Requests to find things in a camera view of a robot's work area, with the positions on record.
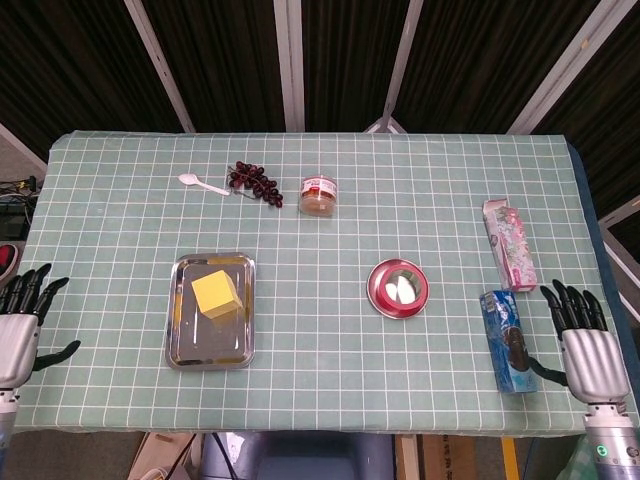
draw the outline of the robotic hand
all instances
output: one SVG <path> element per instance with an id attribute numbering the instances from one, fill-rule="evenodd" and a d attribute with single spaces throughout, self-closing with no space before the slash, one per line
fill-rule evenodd
<path id="1" fill-rule="evenodd" d="M 29 380 L 32 372 L 64 362 L 80 346 L 74 340 L 60 352 L 36 356 L 44 317 L 55 294 L 69 282 L 66 277 L 51 282 L 40 295 L 49 270 L 49 263 L 29 270 L 0 291 L 0 475 L 18 411 L 15 390 Z"/>
<path id="2" fill-rule="evenodd" d="M 630 388 L 618 342 L 590 292 L 581 294 L 558 280 L 553 286 L 557 296 L 547 287 L 540 290 L 551 309 L 566 374 L 544 368 L 534 358 L 531 368 L 542 378 L 568 386 L 587 404 L 583 420 L 598 477 L 640 479 L 640 445 L 626 414 L 624 397 Z"/>

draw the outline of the stainless steel tray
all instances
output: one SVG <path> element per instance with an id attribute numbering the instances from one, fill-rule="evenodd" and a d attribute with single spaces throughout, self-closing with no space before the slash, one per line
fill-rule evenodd
<path id="1" fill-rule="evenodd" d="M 211 320 L 198 309 L 191 282 L 224 270 L 243 310 Z M 177 370 L 242 368 L 253 358 L 255 263 L 242 253 L 185 255 L 173 266 L 165 358 Z"/>

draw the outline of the grid pattern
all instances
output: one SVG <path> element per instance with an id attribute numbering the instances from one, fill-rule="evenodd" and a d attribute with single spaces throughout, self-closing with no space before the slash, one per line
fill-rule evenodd
<path id="1" fill-rule="evenodd" d="M 177 180 L 193 172 L 222 186 L 237 160 L 265 166 L 284 208 Z M 338 181 L 333 218 L 298 213 L 300 179 L 316 173 Z M 82 347 L 21 389 L 18 426 L 581 431 L 584 407 L 562 387 L 496 391 L 478 297 L 499 278 L 481 210 L 504 196 L 520 209 L 540 282 L 603 298 L 563 137 L 65 136 L 51 150 L 22 268 L 51 262 L 52 278 L 72 279 L 40 352 L 75 338 Z M 254 360 L 236 371 L 171 370 L 171 267 L 218 251 L 256 260 Z M 364 290 L 371 269 L 394 257 L 420 265 L 431 284 L 426 309 L 405 321 L 379 315 Z M 560 368 L 543 297 L 517 301 L 530 352 Z"/>

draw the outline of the white plastic spoon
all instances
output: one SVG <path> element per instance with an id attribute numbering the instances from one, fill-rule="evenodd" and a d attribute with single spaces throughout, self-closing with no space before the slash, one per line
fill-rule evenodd
<path id="1" fill-rule="evenodd" d="M 180 180 L 185 185 L 200 185 L 202 188 L 206 188 L 207 190 L 211 190 L 212 192 L 217 192 L 220 195 L 229 195 L 229 193 L 231 193 L 227 190 L 202 183 L 200 180 L 198 180 L 198 176 L 193 173 L 183 173 L 178 177 L 178 180 Z"/>

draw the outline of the grape stem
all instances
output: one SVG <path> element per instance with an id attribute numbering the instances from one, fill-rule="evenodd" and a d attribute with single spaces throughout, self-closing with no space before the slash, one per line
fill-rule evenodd
<path id="1" fill-rule="evenodd" d="M 256 199 L 256 197 L 252 197 L 251 195 L 247 195 L 246 193 L 241 192 L 240 190 L 234 189 L 233 193 L 235 193 L 236 195 L 242 195 L 243 197 L 250 198 L 251 200 L 255 200 Z"/>
<path id="2" fill-rule="evenodd" d="M 229 175 L 227 175 L 227 176 L 230 176 L 232 173 L 235 173 L 236 175 L 238 175 L 238 177 L 243 177 L 243 178 L 241 178 L 241 180 L 242 180 L 243 182 L 244 182 L 244 181 L 246 181 L 246 180 L 254 180 L 254 181 L 256 182 L 256 184 L 260 187 L 260 190 L 262 190 L 263 192 L 267 192 L 267 193 L 269 192 L 269 189 L 267 189 L 267 187 L 265 187 L 264 185 L 262 185 L 262 183 L 260 183 L 260 182 L 259 182 L 258 180 L 256 180 L 255 178 L 250 177 L 250 176 L 249 176 L 249 175 L 247 175 L 247 174 L 240 173 L 238 170 L 235 170 L 235 169 L 233 169 L 233 168 L 229 167 Z"/>

